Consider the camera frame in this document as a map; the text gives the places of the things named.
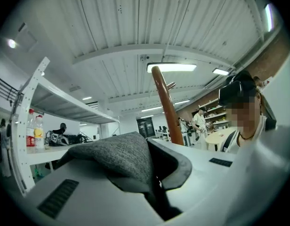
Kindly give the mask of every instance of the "ceiling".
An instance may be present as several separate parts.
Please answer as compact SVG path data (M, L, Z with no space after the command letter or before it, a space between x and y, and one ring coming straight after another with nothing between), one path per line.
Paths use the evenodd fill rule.
M140 114L161 105L147 63L165 55L164 62L196 64L191 73L163 73L176 83L174 102L196 96L216 78L214 68L234 70L263 39L253 8L252 0L23 0L0 47L28 75L47 56L45 77L79 100Z

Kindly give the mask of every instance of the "necklace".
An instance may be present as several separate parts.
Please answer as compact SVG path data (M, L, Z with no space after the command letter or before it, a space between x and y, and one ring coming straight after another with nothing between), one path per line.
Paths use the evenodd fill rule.
M239 135L241 136L241 138L243 140L248 140L248 139L251 139L252 137L254 137L255 133L251 137L248 137L248 138L244 138L240 132L239 132Z

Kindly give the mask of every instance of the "shelving unit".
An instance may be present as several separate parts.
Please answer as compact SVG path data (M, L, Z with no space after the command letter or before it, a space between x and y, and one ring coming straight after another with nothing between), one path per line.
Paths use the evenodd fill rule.
M42 77L41 73L49 62L49 59L45 57L32 77L18 92L10 116L12 136L9 156L16 183L23 196L35 185L31 165L58 160L74 146L46 146L47 149L26 147L26 123L30 108L75 121L97 124L114 121L119 123L119 120L89 107ZM13 120L16 111L18 113L17 128Z
M219 117L221 115L225 115L226 112L223 112L223 113L220 113L220 114L217 114L217 115L213 115L213 116L209 116L209 117L206 117L205 120L209 120L209 119L212 119L212 118L215 118L215 117Z
M213 123L213 125L218 125L218 124L227 123L227 122L229 122L229 121L228 120L222 120L222 121L218 121L218 122Z
M205 118L206 122L213 122L213 121L219 120L217 117L220 118L222 116L226 116L226 111L224 111L224 112L221 111L221 110L223 110L223 106L218 105L218 98L216 98L214 100L211 100L211 101L209 101L206 104L199 105L199 107L206 107L206 106L208 106L208 108L214 107L214 108L211 108L211 109L207 110L208 113L210 113L210 112L220 112L219 114L206 117ZM220 125L220 124L226 124L228 122L229 122L228 120L220 120L220 121L213 122L212 124L213 124L213 126L216 126L216 125ZM218 129L219 129L219 126L217 126L216 128L213 128L213 130L209 130L208 134L209 133L211 134L214 131L217 131Z
M222 108L222 105L219 105L219 106L217 106L217 107L215 107L213 109L207 110L207 112L211 112L211 111L217 110L219 108Z
M212 103L214 103L214 102L217 102L217 101L218 101L218 98L215 99L215 100L211 100L210 102L208 102L208 103L206 103L206 104L204 104L204 105L198 105L198 107L199 107L199 108L201 108L201 107L205 107L205 106L210 105L210 104L212 104Z

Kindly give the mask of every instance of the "woman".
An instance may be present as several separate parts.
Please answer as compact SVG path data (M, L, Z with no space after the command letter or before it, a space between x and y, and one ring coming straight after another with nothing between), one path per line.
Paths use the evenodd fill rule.
M10 149L9 146L9 138L7 137L6 132L6 121L5 119L2 119L0 122L0 146L1 146L1 154L2 154L2 162L0 163L0 167L2 169L2 175L3 177L10 177L10 167L9 167L9 161L8 161L8 150Z
M241 71L226 79L225 86L219 90L219 103L226 107L228 119L237 130L222 144L222 151L237 153L239 147L275 128L272 116L268 119L264 116L270 110L265 102L249 72Z

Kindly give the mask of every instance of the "black door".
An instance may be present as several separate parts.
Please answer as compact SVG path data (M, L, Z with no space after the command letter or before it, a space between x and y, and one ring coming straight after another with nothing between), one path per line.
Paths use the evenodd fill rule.
M139 133L144 138L155 136L154 129L153 129L153 121L151 117L138 119L137 126L139 128Z

